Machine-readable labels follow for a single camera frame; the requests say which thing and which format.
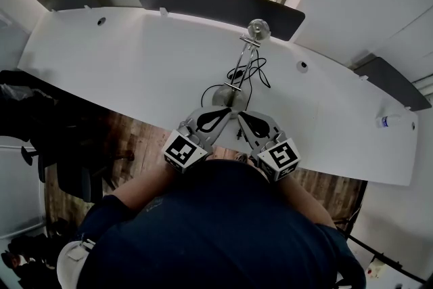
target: wooden floor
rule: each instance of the wooden floor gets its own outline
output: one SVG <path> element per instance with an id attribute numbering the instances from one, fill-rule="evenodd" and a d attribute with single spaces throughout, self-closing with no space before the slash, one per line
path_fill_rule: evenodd
<path id="1" fill-rule="evenodd" d="M 164 161 L 161 149 L 171 131 L 153 127 L 149 124 L 108 112 L 104 122 L 110 127 L 109 141 L 114 142 L 117 151 L 133 151 L 133 162 L 117 160 L 114 165 L 112 180 L 117 187 L 124 182 L 145 173 Z M 234 159 L 237 152 L 216 147 L 208 159 Z M 360 194 L 362 181 L 349 179 L 316 171 L 300 169 L 292 173 L 293 177 L 310 192 L 329 211 L 333 220 L 348 219 L 355 211 L 355 202 Z M 111 189 L 104 182 L 104 193 Z M 63 218 L 79 225 L 92 204 L 83 202 L 62 192 L 57 183 L 55 166 L 48 169 L 45 184 L 45 206 L 47 222 L 53 223 Z"/>

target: hair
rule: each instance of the hair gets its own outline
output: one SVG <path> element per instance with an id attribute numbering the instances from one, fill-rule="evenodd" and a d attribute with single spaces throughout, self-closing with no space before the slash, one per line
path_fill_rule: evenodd
<path id="1" fill-rule="evenodd" d="M 1 260 L 3 260 L 3 262 L 5 263 L 5 265 L 7 267 L 9 267 L 10 269 L 13 269 L 14 266 L 12 265 L 12 259 L 9 256 L 9 254 L 11 254 L 11 253 L 9 253 L 9 252 L 1 253 Z"/>

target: navy t-shirt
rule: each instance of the navy t-shirt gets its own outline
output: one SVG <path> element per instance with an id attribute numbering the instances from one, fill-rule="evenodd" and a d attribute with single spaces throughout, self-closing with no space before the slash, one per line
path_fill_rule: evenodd
<path id="1" fill-rule="evenodd" d="M 79 238 L 96 242 L 78 288 L 365 287 L 336 229 L 291 209 L 254 168 L 210 160 L 134 215 L 106 196 Z"/>

